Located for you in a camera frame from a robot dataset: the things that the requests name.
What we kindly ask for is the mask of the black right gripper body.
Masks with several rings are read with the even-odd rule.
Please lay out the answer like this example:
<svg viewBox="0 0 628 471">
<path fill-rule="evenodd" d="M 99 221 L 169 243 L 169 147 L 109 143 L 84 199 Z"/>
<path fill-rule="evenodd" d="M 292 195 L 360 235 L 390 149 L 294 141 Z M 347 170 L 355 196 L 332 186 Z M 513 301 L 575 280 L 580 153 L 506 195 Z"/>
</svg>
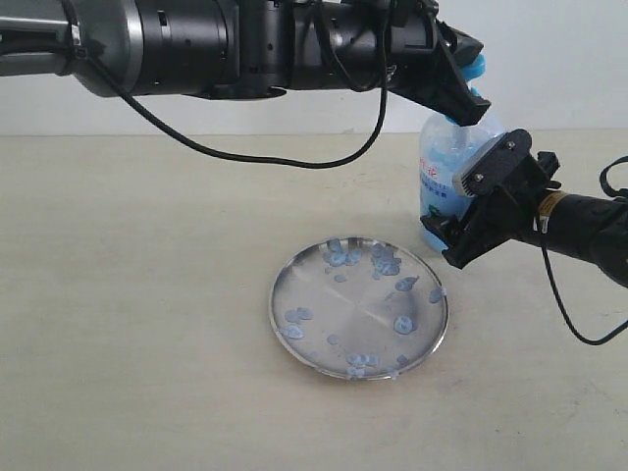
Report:
<svg viewBox="0 0 628 471">
<path fill-rule="evenodd" d="M 534 246 L 541 244 L 541 237 L 536 232 L 539 197 L 550 187 L 558 168 L 558 159 L 553 152 L 542 151 L 537 156 L 529 154 L 488 194 L 471 196 L 473 202 L 468 210 L 485 208 L 488 212 L 489 251 L 510 239 Z"/>
</svg>

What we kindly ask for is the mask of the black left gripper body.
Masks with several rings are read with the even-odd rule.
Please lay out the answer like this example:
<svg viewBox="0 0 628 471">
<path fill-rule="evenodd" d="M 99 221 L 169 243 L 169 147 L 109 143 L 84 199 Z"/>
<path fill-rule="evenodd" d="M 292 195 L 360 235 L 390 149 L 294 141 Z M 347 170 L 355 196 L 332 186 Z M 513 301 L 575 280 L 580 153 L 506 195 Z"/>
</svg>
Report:
<svg viewBox="0 0 628 471">
<path fill-rule="evenodd" d="M 438 42 L 436 1 L 293 1 L 292 90 L 354 89 L 379 85 L 421 63 Z"/>
</svg>

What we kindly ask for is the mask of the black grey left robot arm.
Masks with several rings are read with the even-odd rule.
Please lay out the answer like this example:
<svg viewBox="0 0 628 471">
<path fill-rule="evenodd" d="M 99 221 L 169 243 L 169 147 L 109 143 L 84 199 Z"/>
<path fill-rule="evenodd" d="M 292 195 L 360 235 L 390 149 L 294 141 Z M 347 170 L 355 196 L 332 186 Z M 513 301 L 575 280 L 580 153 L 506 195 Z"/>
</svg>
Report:
<svg viewBox="0 0 628 471">
<path fill-rule="evenodd" d="M 463 72 L 483 45 L 438 12 L 435 1 L 5 1 L 1 73 L 217 101 L 384 86 L 472 126 L 490 104 Z"/>
</svg>

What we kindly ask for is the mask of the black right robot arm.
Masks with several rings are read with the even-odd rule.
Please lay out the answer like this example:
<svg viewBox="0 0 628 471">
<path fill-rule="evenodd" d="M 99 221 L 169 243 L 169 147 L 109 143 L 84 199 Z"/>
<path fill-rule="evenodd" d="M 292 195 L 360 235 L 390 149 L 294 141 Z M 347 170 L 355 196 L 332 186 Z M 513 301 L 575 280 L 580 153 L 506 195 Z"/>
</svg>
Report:
<svg viewBox="0 0 628 471">
<path fill-rule="evenodd" d="M 606 199 L 568 193 L 553 176 L 556 155 L 532 154 L 522 129 L 487 143 L 452 178 L 470 199 L 459 216 L 430 213 L 424 228 L 444 245 L 443 256 L 462 269 L 509 240 L 591 263 L 621 286 L 627 284 L 627 193 Z"/>
</svg>

